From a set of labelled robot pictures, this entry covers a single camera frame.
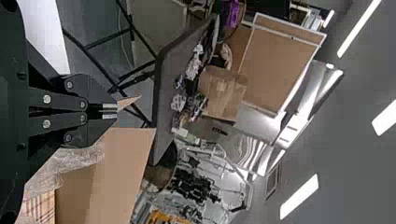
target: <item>cable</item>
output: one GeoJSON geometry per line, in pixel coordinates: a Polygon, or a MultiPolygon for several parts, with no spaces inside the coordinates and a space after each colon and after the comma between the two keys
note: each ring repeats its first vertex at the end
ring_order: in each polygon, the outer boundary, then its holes
{"type": "MultiPolygon", "coordinates": [[[[119,29],[119,31],[121,30],[121,9],[119,8],[119,13],[118,13],[118,29],[119,29]]],[[[122,48],[122,51],[123,51],[123,53],[124,53],[124,55],[125,55],[125,59],[126,59],[126,61],[128,62],[128,64],[129,64],[129,66],[131,67],[131,69],[132,70],[134,70],[134,67],[132,66],[132,64],[131,64],[131,61],[130,61],[130,59],[129,59],[129,57],[128,57],[128,54],[126,53],[126,49],[125,49],[125,47],[124,47],[124,43],[123,43],[123,39],[122,39],[122,36],[120,35],[120,41],[121,41],[121,48],[122,48]]]]}

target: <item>machine part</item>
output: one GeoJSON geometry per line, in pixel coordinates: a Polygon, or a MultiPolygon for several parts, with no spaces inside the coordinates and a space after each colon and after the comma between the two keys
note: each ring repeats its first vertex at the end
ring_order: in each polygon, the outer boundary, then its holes
{"type": "Polygon", "coordinates": [[[176,191],[184,198],[194,200],[197,204],[203,206],[208,199],[212,203],[221,202],[221,198],[213,192],[214,184],[214,180],[199,176],[194,171],[189,172],[177,168],[168,189],[176,191]]]}
{"type": "Polygon", "coordinates": [[[50,127],[50,120],[49,119],[45,119],[43,121],[43,128],[48,129],[50,127]]]}
{"type": "Polygon", "coordinates": [[[71,141],[72,141],[72,135],[71,135],[71,134],[67,134],[67,135],[66,135],[66,138],[64,139],[64,141],[65,141],[66,143],[71,142],[71,141]]]}
{"type": "Polygon", "coordinates": [[[79,107],[85,108],[85,106],[86,106],[85,102],[81,101],[81,103],[79,104],[79,107]]]}
{"type": "Polygon", "coordinates": [[[73,82],[67,82],[66,83],[67,89],[72,89],[73,88],[73,82]]]}
{"type": "Polygon", "coordinates": [[[0,21],[0,223],[12,224],[25,183],[64,142],[89,147],[99,139],[116,120],[103,120],[98,108],[116,101],[90,76],[61,77],[50,66],[26,40],[17,1],[1,1],[0,21]]]}
{"type": "Polygon", "coordinates": [[[49,95],[44,95],[43,102],[44,102],[44,104],[49,104],[50,103],[50,96],[49,95]]]}

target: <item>fluorescent light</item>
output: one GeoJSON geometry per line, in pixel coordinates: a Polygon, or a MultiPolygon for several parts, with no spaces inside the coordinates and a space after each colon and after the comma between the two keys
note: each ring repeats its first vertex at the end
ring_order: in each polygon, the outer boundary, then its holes
{"type": "Polygon", "coordinates": [[[383,110],[373,121],[373,127],[378,136],[385,133],[396,123],[396,100],[383,110]]]}
{"type": "Polygon", "coordinates": [[[274,166],[282,159],[283,155],[285,155],[286,150],[281,150],[279,154],[277,155],[276,159],[274,160],[273,164],[271,165],[271,168],[269,170],[272,170],[274,166]]]}
{"type": "Polygon", "coordinates": [[[327,18],[323,23],[323,28],[326,28],[326,26],[329,24],[330,20],[332,19],[333,15],[334,15],[334,10],[330,11],[329,15],[327,15],[327,18]]]}
{"type": "Polygon", "coordinates": [[[382,0],[373,0],[367,10],[364,12],[363,16],[361,16],[361,19],[358,21],[358,23],[356,23],[355,27],[353,27],[352,31],[344,41],[343,45],[341,45],[341,48],[337,51],[338,58],[343,57],[344,53],[347,51],[352,41],[361,31],[361,28],[364,26],[364,24],[370,19],[371,15],[381,3],[381,1],[382,0]]]}
{"type": "Polygon", "coordinates": [[[319,188],[318,175],[313,175],[303,184],[288,200],[280,206],[280,219],[282,220],[319,188]]]}
{"type": "Polygon", "coordinates": [[[334,69],[334,64],[326,63],[326,67],[329,68],[329,69],[334,69]]]}

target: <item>cardboard box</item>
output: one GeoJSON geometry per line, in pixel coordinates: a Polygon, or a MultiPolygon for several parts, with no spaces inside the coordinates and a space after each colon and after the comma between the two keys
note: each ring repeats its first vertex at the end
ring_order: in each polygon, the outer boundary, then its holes
{"type": "Polygon", "coordinates": [[[16,223],[30,223],[27,221],[55,224],[55,191],[43,193],[22,203],[16,223]]]}
{"type": "Polygon", "coordinates": [[[109,129],[105,158],[63,175],[64,185],[56,190],[56,223],[129,223],[154,135],[155,129],[109,129]]]}
{"type": "Polygon", "coordinates": [[[216,66],[208,66],[201,74],[198,84],[198,92],[209,98],[204,115],[236,121],[247,84],[246,77],[216,66]]]}

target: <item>bubble wrap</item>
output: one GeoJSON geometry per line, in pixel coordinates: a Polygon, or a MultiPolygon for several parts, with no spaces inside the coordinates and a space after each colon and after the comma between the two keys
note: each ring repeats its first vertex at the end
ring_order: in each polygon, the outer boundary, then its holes
{"type": "Polygon", "coordinates": [[[62,186],[61,174],[68,173],[101,161],[105,143],[99,139],[92,147],[59,148],[51,158],[26,183],[25,201],[62,186]]]}

